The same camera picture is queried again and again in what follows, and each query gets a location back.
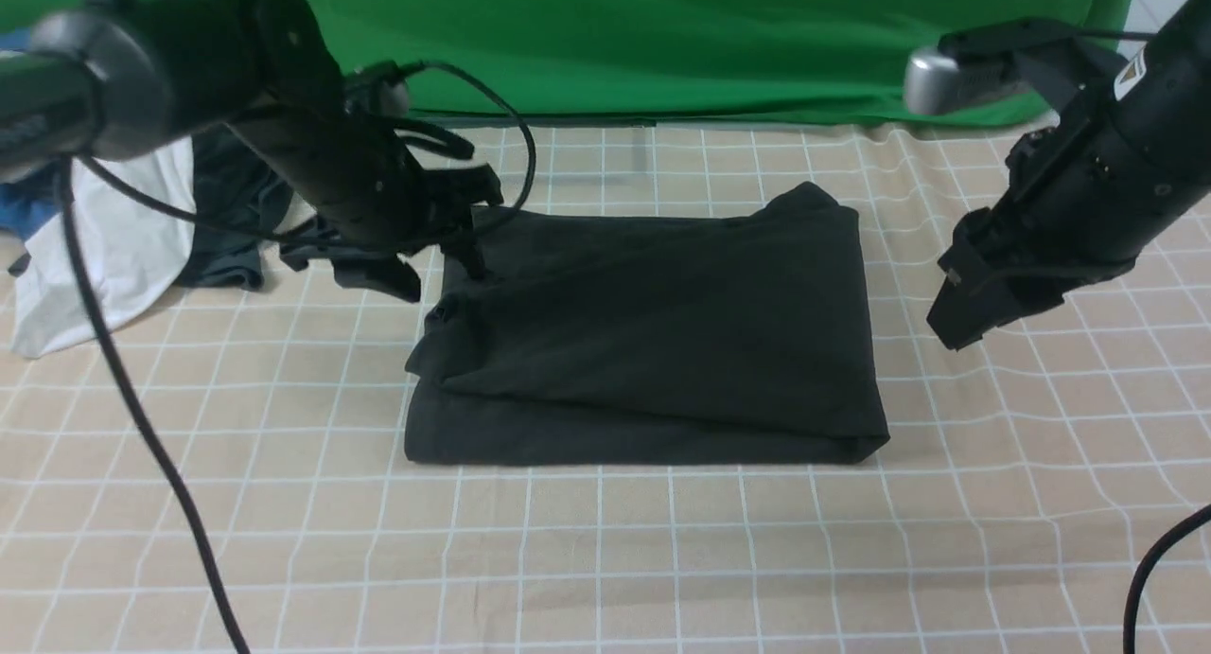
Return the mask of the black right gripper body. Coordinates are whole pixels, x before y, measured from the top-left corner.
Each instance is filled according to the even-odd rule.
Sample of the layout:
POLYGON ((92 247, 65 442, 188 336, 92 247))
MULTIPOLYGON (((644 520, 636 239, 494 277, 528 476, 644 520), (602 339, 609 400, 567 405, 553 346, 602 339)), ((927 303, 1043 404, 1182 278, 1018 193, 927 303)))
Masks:
POLYGON ((1150 134, 1129 124, 1025 133, 1008 191, 955 224, 942 300, 1052 300, 1126 272, 1150 243, 1150 134))

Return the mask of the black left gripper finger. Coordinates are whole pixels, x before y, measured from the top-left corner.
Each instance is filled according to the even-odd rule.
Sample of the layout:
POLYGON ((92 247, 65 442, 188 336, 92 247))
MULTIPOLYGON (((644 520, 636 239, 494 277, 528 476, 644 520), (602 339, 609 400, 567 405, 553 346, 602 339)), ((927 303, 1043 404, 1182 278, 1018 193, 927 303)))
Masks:
POLYGON ((446 262, 454 263, 463 270, 467 279, 483 282, 488 279, 490 270, 484 262, 484 256, 480 247, 480 239, 474 230, 455 230, 438 240, 437 247, 446 262))
POLYGON ((398 256, 372 254, 342 243, 287 243, 280 248, 280 260, 295 272, 305 271, 311 262, 328 262, 342 289, 377 292, 412 304, 421 302, 421 279, 398 256))

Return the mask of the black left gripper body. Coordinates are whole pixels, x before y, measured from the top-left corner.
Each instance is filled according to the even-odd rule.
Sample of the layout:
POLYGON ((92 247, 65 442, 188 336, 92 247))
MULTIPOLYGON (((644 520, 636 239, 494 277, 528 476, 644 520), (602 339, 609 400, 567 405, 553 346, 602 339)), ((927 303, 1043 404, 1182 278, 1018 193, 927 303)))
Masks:
POLYGON ((285 180, 314 210, 285 243, 412 256, 455 230, 480 239, 476 206, 503 206, 497 171, 427 170, 414 147, 454 161, 475 153, 463 136, 402 116, 285 115, 285 180))

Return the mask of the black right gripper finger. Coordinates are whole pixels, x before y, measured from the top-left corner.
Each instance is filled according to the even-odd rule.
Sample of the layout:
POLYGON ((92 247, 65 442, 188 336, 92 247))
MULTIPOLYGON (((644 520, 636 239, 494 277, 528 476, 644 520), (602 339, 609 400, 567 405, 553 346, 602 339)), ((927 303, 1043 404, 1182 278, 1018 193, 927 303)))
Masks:
POLYGON ((926 325, 948 349, 980 343, 995 327, 1038 316, 1064 302, 1069 282, 1055 277, 1005 277, 977 282, 977 272, 943 270, 939 296, 926 312, 926 325))

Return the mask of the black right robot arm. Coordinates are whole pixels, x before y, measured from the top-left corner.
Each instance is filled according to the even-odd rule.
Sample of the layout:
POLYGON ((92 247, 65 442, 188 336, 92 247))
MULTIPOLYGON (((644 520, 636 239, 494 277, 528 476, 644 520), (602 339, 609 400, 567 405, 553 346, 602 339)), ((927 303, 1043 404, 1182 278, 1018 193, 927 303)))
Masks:
POLYGON ((1209 193, 1210 0, 1186 0, 1131 58, 1104 30, 1026 17, 911 54, 903 107, 954 114, 1034 92, 1058 122, 1011 147, 1008 191, 957 222, 926 325, 949 349, 1120 277, 1209 193))

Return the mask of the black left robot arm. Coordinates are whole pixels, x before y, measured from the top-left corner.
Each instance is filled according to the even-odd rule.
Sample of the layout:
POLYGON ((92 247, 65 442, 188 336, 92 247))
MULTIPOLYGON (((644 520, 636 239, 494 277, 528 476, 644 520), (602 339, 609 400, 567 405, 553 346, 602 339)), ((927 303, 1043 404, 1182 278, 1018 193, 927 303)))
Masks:
POLYGON ((437 247, 481 280, 483 239, 513 219, 489 166, 424 170, 412 147, 467 161, 438 125, 381 113, 426 62, 345 75, 308 0, 85 0, 44 17, 25 54, 2 62, 2 178, 44 164, 130 161, 224 125, 314 219, 245 236, 285 247, 302 270, 332 262, 339 283, 418 302, 403 262, 437 247))

